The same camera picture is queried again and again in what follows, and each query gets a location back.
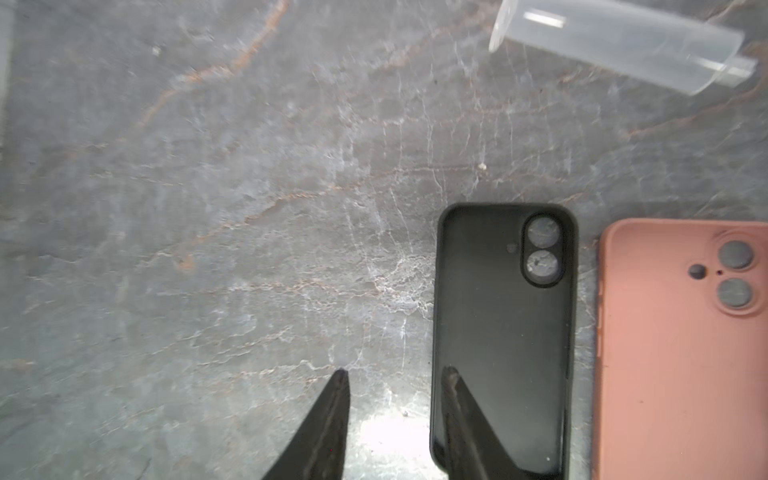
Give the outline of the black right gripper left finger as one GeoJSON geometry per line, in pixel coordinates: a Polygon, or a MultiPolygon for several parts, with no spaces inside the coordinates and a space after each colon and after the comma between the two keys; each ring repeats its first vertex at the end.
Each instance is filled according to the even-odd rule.
{"type": "Polygon", "coordinates": [[[338,369],[263,479],[342,479],[350,401],[349,374],[338,369]]]}

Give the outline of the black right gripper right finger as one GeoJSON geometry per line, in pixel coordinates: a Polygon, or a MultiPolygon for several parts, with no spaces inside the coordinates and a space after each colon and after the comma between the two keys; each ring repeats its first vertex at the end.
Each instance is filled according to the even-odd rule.
{"type": "Polygon", "coordinates": [[[449,479],[527,479],[506,453],[458,370],[441,374],[445,462],[449,479]]]}

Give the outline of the pink phone case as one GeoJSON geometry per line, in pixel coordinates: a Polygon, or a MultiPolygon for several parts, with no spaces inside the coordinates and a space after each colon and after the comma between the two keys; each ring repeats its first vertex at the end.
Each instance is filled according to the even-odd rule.
{"type": "Polygon", "coordinates": [[[623,219],[600,238],[596,479],[767,475],[767,226],[623,219]]]}

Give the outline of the clear plastic tube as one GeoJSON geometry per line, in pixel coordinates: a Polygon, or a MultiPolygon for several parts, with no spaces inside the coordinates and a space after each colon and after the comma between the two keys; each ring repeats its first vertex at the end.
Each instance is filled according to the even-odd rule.
{"type": "Polygon", "coordinates": [[[488,49],[509,39],[693,96],[753,76],[758,62],[741,54],[744,38],[621,1],[510,0],[499,8],[488,49]]]}

